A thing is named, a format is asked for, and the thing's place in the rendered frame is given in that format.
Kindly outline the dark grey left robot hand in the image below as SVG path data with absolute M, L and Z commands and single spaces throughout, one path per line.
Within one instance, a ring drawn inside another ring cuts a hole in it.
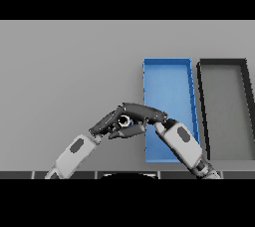
M 120 118 L 125 113 L 123 106 L 118 106 L 114 111 L 108 113 L 99 122 L 89 129 L 92 136 L 106 135 L 107 133 L 113 133 L 115 130 L 120 130 Z

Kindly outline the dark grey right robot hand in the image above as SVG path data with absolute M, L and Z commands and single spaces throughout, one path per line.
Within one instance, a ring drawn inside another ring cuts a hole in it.
M 170 128 L 176 124 L 175 119 L 169 118 L 168 114 L 161 110 L 132 103 L 123 103 L 122 106 L 125 108 L 124 114 L 132 119 L 132 126 L 115 130 L 110 133 L 109 139 L 128 138 L 145 133 L 148 124 L 154 125 L 159 122 L 164 128 Z

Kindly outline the blue pipe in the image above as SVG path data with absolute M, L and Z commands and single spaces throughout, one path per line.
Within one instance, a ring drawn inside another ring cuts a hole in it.
M 123 114 L 119 118 L 119 125 L 121 127 L 132 126 L 132 119 L 128 115 Z

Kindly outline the blue bin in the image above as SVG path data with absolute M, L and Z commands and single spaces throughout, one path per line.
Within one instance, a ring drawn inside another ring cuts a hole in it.
M 144 58 L 143 103 L 182 122 L 199 140 L 195 92 L 189 58 Z

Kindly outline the dark grey bin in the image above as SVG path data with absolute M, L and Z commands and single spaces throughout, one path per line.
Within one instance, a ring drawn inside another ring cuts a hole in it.
M 246 59 L 196 65 L 207 158 L 255 160 L 255 102 Z

